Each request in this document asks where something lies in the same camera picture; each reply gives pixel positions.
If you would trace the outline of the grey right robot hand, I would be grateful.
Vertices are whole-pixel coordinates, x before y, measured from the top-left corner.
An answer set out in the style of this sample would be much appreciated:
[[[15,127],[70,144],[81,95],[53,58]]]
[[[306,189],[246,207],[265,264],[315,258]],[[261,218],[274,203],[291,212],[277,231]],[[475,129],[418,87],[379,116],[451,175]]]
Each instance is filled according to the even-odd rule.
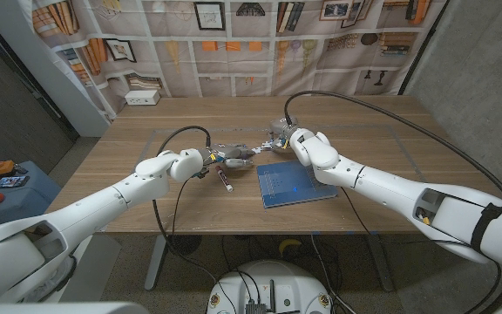
[[[268,130],[270,139],[261,144],[261,149],[277,153],[288,153],[290,149],[289,140],[298,126],[297,119],[295,118],[291,119],[290,124],[285,118],[272,120]]]

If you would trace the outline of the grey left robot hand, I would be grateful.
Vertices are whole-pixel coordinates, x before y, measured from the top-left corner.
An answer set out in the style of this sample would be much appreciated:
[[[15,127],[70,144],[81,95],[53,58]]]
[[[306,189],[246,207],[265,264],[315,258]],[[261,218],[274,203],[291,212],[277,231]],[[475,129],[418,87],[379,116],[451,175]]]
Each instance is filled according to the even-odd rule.
[[[212,159],[216,163],[223,163],[228,168],[251,166],[251,158],[255,151],[245,144],[212,144]]]

